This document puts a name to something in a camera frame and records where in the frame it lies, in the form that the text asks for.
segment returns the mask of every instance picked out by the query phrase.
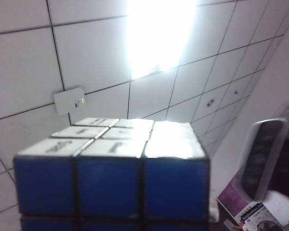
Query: bright light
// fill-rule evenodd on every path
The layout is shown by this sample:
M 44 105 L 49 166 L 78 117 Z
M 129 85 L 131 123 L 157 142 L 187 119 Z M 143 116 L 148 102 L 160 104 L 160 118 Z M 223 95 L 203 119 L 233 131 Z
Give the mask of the bright light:
M 129 0 L 129 57 L 133 79 L 179 64 L 195 0 Z

